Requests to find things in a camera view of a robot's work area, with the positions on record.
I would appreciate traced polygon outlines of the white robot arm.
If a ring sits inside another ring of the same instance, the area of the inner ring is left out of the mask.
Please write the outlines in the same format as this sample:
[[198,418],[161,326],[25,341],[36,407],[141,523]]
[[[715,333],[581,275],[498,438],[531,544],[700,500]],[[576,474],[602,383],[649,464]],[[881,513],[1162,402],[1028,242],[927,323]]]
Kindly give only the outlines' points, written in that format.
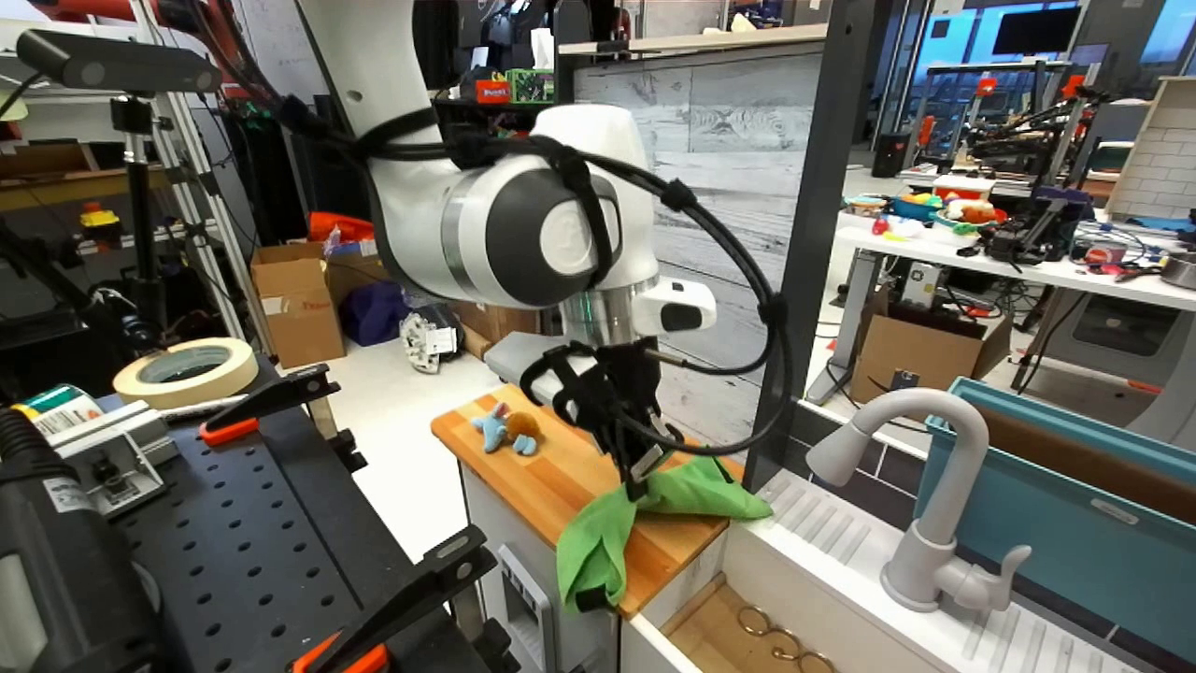
[[385,267],[440,298],[557,312],[563,341],[520,391],[588,431],[640,495],[680,449],[658,407],[658,341],[715,326],[719,298],[658,267],[637,115],[551,105],[520,139],[455,130],[434,109],[419,0],[297,6],[370,180]]

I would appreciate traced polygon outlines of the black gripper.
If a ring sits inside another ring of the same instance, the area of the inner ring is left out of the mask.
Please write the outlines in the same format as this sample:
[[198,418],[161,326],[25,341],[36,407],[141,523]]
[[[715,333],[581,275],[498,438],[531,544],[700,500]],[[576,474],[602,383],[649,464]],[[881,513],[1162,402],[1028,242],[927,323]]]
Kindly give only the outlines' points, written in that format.
[[563,346],[557,363],[561,391],[555,412],[618,455],[627,500],[642,497],[642,478],[669,455],[649,438],[658,416],[658,363],[642,348]]

